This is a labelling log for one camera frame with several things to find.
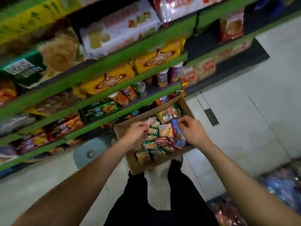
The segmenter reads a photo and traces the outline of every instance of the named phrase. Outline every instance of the yellow package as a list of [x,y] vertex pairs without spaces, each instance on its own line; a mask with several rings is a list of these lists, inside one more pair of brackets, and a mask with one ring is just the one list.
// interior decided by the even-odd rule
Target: yellow package
[[124,63],[96,79],[74,86],[73,92],[81,98],[86,98],[87,94],[97,94],[133,77],[135,77],[133,68],[128,63]]
[[174,39],[155,51],[150,51],[144,55],[136,57],[132,61],[137,72],[145,72],[179,56],[183,51],[185,42],[186,40],[184,38]]

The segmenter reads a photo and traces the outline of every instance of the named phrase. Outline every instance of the cardboard box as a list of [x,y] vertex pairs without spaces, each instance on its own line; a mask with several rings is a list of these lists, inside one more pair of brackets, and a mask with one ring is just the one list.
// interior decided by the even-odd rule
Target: cardboard box
[[[127,132],[127,129],[130,127],[130,125],[134,122],[137,122],[137,121],[145,121],[147,120],[149,117],[154,117],[156,116],[156,113],[168,108],[169,106],[173,105],[173,104],[178,104],[183,113],[186,115],[186,116],[189,116],[189,117],[192,117],[194,118],[190,108],[188,107],[188,105],[186,104],[186,101],[185,99],[181,96],[181,97],[177,97],[177,98],[174,98],[152,110],[149,110],[143,114],[140,114],[139,116],[136,116],[136,117],[133,117],[127,121],[124,121],[120,124],[117,124],[114,126],[114,129],[115,129],[115,132],[116,132],[116,135],[118,137],[118,139],[121,139]],[[170,154],[169,156],[167,157],[163,157],[163,158],[160,158],[156,161],[150,161],[144,165],[141,165],[138,163],[137,159],[136,159],[136,156],[135,156],[135,152],[136,151],[140,151],[140,150],[143,150],[142,148],[142,142],[143,140],[139,140],[134,148],[132,148],[127,154],[126,154],[126,160],[128,161],[128,165],[129,165],[129,168],[130,168],[130,171],[132,173],[132,175],[137,175],[137,174],[140,174],[144,171],[147,171],[147,170],[150,170],[150,169],[153,169],[155,168],[156,166],[168,161],[168,160],[171,160],[173,159],[175,156],[177,155],[180,155],[180,154],[183,154],[183,153],[186,153],[192,149],[194,149],[195,147],[193,145],[188,145],[188,146],[185,146],[184,148],[182,148],[181,150],[177,151],[176,153],[173,153],[173,154]]]

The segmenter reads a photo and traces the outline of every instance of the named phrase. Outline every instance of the black shelf surface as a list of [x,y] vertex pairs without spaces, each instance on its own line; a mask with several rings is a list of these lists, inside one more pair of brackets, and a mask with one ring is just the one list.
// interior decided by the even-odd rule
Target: black shelf surface
[[252,46],[248,50],[218,64],[213,75],[185,89],[185,93],[186,95],[193,94],[247,67],[263,62],[269,57],[259,42],[254,39]]
[[[266,9],[258,11],[250,11],[247,7],[244,15],[244,35],[251,34],[260,28],[263,28],[281,18],[291,15],[301,10],[301,0],[295,0],[290,6],[277,17],[271,18]],[[188,52],[188,58],[185,63],[188,63],[200,56],[203,56],[231,41],[219,44],[219,20],[215,21],[209,28],[204,30],[200,35],[189,38],[185,43],[185,50]]]

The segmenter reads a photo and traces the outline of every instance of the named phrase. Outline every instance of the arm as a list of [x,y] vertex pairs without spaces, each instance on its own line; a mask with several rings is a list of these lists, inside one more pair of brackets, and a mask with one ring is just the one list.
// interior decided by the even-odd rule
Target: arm
[[144,122],[132,124],[121,140],[51,189],[21,214],[12,226],[79,225],[122,157],[148,128]]
[[185,138],[209,160],[232,201],[250,225],[300,225],[301,217],[273,194],[261,187],[207,136],[200,121],[189,117],[179,119]]

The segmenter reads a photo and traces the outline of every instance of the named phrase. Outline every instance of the right hand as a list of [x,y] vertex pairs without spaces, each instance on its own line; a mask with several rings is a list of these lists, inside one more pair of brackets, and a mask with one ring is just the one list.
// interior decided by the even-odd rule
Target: right hand
[[200,121],[188,116],[178,119],[178,125],[184,137],[200,150],[204,150],[208,144],[212,144]]

